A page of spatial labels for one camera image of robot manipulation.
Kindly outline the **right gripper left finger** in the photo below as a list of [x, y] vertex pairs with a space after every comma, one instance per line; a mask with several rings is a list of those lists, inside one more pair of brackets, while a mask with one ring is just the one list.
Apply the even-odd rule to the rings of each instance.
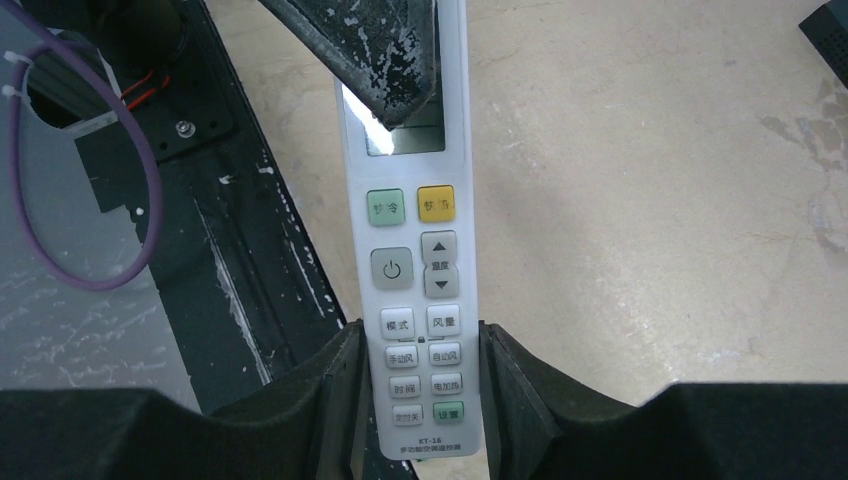
[[361, 322], [209, 415], [149, 389], [5, 391], [5, 479], [359, 479], [367, 359]]

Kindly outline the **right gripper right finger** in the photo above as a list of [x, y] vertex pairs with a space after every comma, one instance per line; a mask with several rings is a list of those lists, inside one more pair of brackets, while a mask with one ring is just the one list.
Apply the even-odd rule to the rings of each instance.
[[608, 397], [481, 324], [494, 479], [843, 479], [843, 383], [677, 383], [644, 405]]

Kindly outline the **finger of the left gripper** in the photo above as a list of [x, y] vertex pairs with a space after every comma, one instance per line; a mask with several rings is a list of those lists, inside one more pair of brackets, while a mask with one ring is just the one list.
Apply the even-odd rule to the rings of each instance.
[[436, 91], [435, 1], [261, 0], [386, 129]]

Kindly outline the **white remote control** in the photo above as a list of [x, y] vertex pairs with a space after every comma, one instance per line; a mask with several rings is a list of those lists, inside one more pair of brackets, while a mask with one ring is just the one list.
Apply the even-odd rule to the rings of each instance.
[[483, 442], [466, 5], [437, 5], [436, 94], [388, 131], [336, 89], [382, 454], [468, 456]]

